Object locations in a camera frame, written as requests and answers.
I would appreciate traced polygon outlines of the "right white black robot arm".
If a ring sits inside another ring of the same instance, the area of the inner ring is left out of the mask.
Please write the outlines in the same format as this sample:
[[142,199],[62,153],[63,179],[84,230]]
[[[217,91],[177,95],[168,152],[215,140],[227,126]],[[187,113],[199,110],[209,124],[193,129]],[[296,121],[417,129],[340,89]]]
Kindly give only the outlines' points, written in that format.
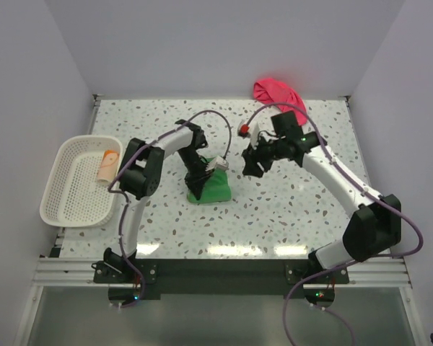
[[261,178],[275,161],[294,161],[317,178],[332,193],[349,217],[344,234],[308,255],[307,275],[324,283],[333,268],[350,262],[364,262],[401,241],[401,202],[365,185],[333,156],[317,132],[306,133],[292,111],[271,117],[274,134],[263,136],[254,120],[241,123],[237,134],[249,138],[242,152],[245,176]]

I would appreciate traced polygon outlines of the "green towel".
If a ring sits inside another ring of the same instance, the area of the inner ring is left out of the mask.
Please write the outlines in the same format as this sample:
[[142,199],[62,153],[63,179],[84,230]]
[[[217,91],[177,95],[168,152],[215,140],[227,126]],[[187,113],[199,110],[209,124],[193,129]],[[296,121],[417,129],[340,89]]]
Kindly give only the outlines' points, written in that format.
[[[213,158],[204,158],[204,161],[209,163]],[[206,182],[200,200],[194,198],[188,189],[187,200],[192,204],[212,204],[229,202],[232,199],[232,191],[229,186],[227,171],[216,169],[211,172],[210,179]]]

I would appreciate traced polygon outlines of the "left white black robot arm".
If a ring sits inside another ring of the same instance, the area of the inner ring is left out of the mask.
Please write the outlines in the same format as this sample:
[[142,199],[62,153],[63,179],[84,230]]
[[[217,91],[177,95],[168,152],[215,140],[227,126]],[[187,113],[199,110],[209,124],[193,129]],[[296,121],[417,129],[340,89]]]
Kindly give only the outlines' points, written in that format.
[[107,248],[103,255],[103,262],[110,267],[110,275],[119,283],[127,283],[137,271],[133,261],[139,226],[146,203],[159,187],[165,159],[174,153],[179,154],[187,169],[185,184],[198,200],[213,174],[197,152],[208,146],[204,130],[185,120],[179,120],[176,124],[177,128],[151,143],[138,138],[130,140],[115,177],[119,186],[116,190],[109,190],[125,198],[115,245],[112,249]]

